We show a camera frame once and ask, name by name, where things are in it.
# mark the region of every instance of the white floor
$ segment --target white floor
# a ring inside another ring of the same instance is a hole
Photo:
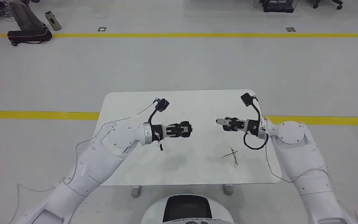
[[[41,20],[55,13],[62,33],[96,32],[358,32],[358,5],[343,9],[301,0],[292,14],[263,13],[244,0],[75,0],[31,4]],[[17,29],[0,20],[0,33]],[[0,39],[0,110],[100,111],[105,95],[121,91],[250,88],[266,115],[358,116],[357,39],[54,39],[14,48]],[[47,188],[74,163],[74,145],[96,122],[0,120],[0,220],[16,207],[16,183]],[[312,126],[335,191],[358,210],[358,127]],[[153,202],[199,193],[226,206],[237,223],[307,221],[290,184],[240,185],[231,197],[220,186],[100,187],[73,223],[138,223]],[[21,209],[43,196],[22,192]]]

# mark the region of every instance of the white cable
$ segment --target white cable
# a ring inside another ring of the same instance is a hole
[[[275,176],[275,177],[277,177],[277,178],[279,178],[279,179],[281,179],[281,180],[287,182],[287,183],[294,183],[294,182],[296,182],[301,176],[305,175],[305,174],[308,173],[308,172],[315,171],[315,170],[322,171],[322,172],[324,172],[324,173],[329,177],[329,174],[328,174],[328,172],[326,172],[326,170],[323,170],[323,169],[320,169],[320,168],[312,168],[312,169],[309,169],[309,170],[307,170],[307,171],[301,173],[301,174],[298,175],[297,177],[295,177],[295,179],[294,179],[293,181],[285,180],[285,179],[283,179],[283,178],[277,176],[276,174],[274,174],[274,173],[272,172],[271,165],[270,165],[270,163],[269,163],[269,158],[267,157],[267,145],[265,146],[265,154],[266,154],[267,165],[268,165],[268,168],[270,169],[271,174],[272,174],[273,176]]]
[[[258,98],[257,98],[256,95],[255,95],[254,97],[257,99],[258,105],[259,105],[259,107],[260,107],[260,109],[261,109],[261,117],[263,118],[263,112],[262,112],[262,107],[261,107],[260,101],[258,100]],[[265,156],[266,156],[267,165],[268,165],[268,168],[270,169],[271,174],[272,174],[273,176],[275,176],[275,177],[277,177],[277,178],[279,178],[279,179],[281,179],[281,180],[287,182],[287,183],[294,183],[294,182],[296,182],[301,176],[305,175],[305,174],[308,173],[308,172],[315,171],[315,170],[322,171],[322,172],[324,172],[324,173],[329,177],[329,174],[328,174],[328,172],[326,172],[326,170],[319,169],[319,168],[312,168],[312,169],[309,169],[309,170],[307,170],[307,171],[301,173],[300,175],[298,175],[297,177],[295,177],[295,179],[292,180],[292,181],[290,181],[290,180],[285,180],[285,179],[283,179],[283,178],[277,176],[276,174],[274,174],[274,172],[272,172],[271,165],[270,165],[270,163],[269,163],[269,158],[267,157],[267,144],[265,145]]]
[[[147,106],[144,110],[142,110],[141,112],[137,113],[135,116],[137,116],[137,115],[141,114],[142,112],[146,111],[146,110],[147,110],[148,108],[150,108],[154,103],[155,103],[155,101],[152,102],[152,104],[150,104],[149,106]],[[80,144],[95,139],[95,138],[97,137],[97,135],[99,134],[99,132],[102,130],[102,128],[103,128],[106,124],[109,124],[109,123],[112,123],[112,122],[120,122],[120,121],[122,121],[122,120],[128,120],[128,119],[130,119],[130,118],[132,118],[132,117],[124,118],[124,119],[119,119],[119,120],[112,120],[112,121],[110,121],[110,122],[104,123],[104,124],[101,126],[100,130],[95,134],[95,136],[94,136],[93,138],[78,143],[78,144],[76,145],[76,147],[75,147],[75,151],[76,151],[76,165],[75,165],[75,167],[74,167],[73,175],[72,175],[72,177],[70,178],[70,181],[69,181],[68,183],[65,182],[65,178],[62,178],[61,181],[63,181],[63,183],[64,183],[65,185],[68,185],[68,184],[70,184],[70,183],[72,182],[72,180],[73,180],[73,178],[74,178],[74,176],[75,176],[75,174],[76,174],[76,171],[77,171],[77,166],[78,166],[78,146],[79,146]],[[17,212],[18,212],[18,210],[19,210],[19,208],[20,208],[20,187],[23,187],[23,188],[25,188],[26,190],[31,191],[31,192],[49,192],[49,191],[55,189],[55,188],[61,183],[61,181],[57,182],[52,188],[46,189],[46,190],[33,190],[33,189],[28,188],[28,187],[26,187],[26,186],[24,186],[24,185],[22,185],[22,184],[20,184],[20,183],[17,183],[17,184],[16,184],[16,186],[17,186],[17,205],[16,205],[15,213],[14,213],[14,215],[13,215],[11,221],[9,222],[9,224],[11,224],[11,223],[13,222],[13,220],[15,219],[15,217],[16,217],[16,215],[17,215]]]

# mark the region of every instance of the black wire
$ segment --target black wire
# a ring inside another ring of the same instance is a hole
[[[261,120],[261,114],[260,114],[260,112],[258,111],[258,108],[255,106],[255,104],[252,104],[252,107],[255,109],[255,111],[257,112],[257,115],[258,115],[258,122],[260,122],[260,120]]]
[[[269,135],[266,134],[266,139],[265,139],[265,142],[263,143],[263,145],[260,146],[259,148],[253,148],[253,147],[249,146],[249,145],[246,143],[246,136],[247,136],[247,132],[246,132],[245,135],[244,135],[244,145],[245,145],[246,147],[248,147],[249,149],[251,149],[251,150],[260,150],[260,149],[264,148],[264,146],[266,145],[267,141],[269,140]]]
[[[152,118],[153,118],[153,116],[155,115],[155,113],[156,113],[157,111],[158,111],[158,110],[155,109],[155,110],[152,112],[152,114],[149,116],[148,123],[149,123],[150,125],[152,125]]]

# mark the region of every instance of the table caster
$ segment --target table caster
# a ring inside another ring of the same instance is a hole
[[[232,184],[223,184],[223,192],[226,195],[232,195],[234,193],[234,187]]]
[[[142,189],[141,186],[132,186],[131,195],[133,198],[137,198],[140,196],[140,190]]]

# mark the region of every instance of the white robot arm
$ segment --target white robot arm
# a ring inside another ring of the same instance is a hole
[[[162,112],[169,104],[165,99],[157,102],[156,110],[151,114],[149,121],[137,128],[118,122],[105,125],[79,156],[74,171],[71,171],[40,205],[28,211],[17,223],[70,223],[73,214],[85,198],[114,173],[138,142],[143,146],[166,137],[189,137],[192,132],[189,122],[169,126],[151,124],[155,112]],[[103,145],[103,140],[107,136],[113,146],[123,150],[121,155],[114,155]]]
[[[280,165],[289,176],[289,182],[295,185],[300,194],[309,224],[357,224],[353,216],[337,201],[326,164],[307,126],[297,122],[273,125],[269,120],[261,119],[260,112],[253,103],[257,99],[255,96],[244,94],[241,98],[246,106],[254,107],[259,119],[225,118],[217,119],[216,123],[222,125],[225,131],[244,131],[244,144],[252,150],[263,148],[267,140],[271,139]],[[259,148],[248,146],[247,133],[265,139],[265,143]]]

